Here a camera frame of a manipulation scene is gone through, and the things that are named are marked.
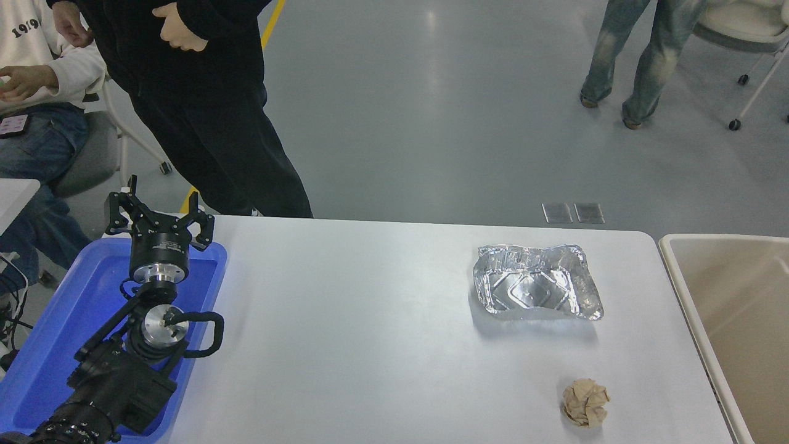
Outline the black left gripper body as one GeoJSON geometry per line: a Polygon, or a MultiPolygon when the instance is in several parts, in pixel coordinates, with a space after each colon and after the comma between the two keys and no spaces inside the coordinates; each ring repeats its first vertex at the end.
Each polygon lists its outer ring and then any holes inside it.
{"type": "Polygon", "coordinates": [[[132,247],[130,269],[154,264],[189,267],[189,245],[192,235],[188,230],[195,220],[189,216],[167,214],[147,218],[141,213],[129,214],[132,247]]]}

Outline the person's left hand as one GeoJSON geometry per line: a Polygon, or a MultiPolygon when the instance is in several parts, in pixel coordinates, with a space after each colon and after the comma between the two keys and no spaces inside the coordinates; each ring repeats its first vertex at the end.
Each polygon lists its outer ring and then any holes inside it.
{"type": "Polygon", "coordinates": [[[36,94],[41,88],[59,88],[59,79],[48,65],[32,67],[3,67],[2,78],[9,78],[1,87],[1,99],[5,102],[20,102],[36,94]]]}

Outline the person's hand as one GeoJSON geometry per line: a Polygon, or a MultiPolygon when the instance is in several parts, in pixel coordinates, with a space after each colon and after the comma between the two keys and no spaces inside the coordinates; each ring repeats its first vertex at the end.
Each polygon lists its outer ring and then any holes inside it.
{"type": "Polygon", "coordinates": [[[57,1],[51,6],[56,30],[73,47],[85,48],[93,42],[93,36],[82,23],[81,11],[75,2],[57,1]]]}
{"type": "Polygon", "coordinates": [[[176,2],[152,9],[152,15],[163,20],[160,29],[160,39],[170,47],[194,52],[202,52],[206,49],[208,40],[197,36],[188,28],[183,19],[181,19],[176,2]]]}

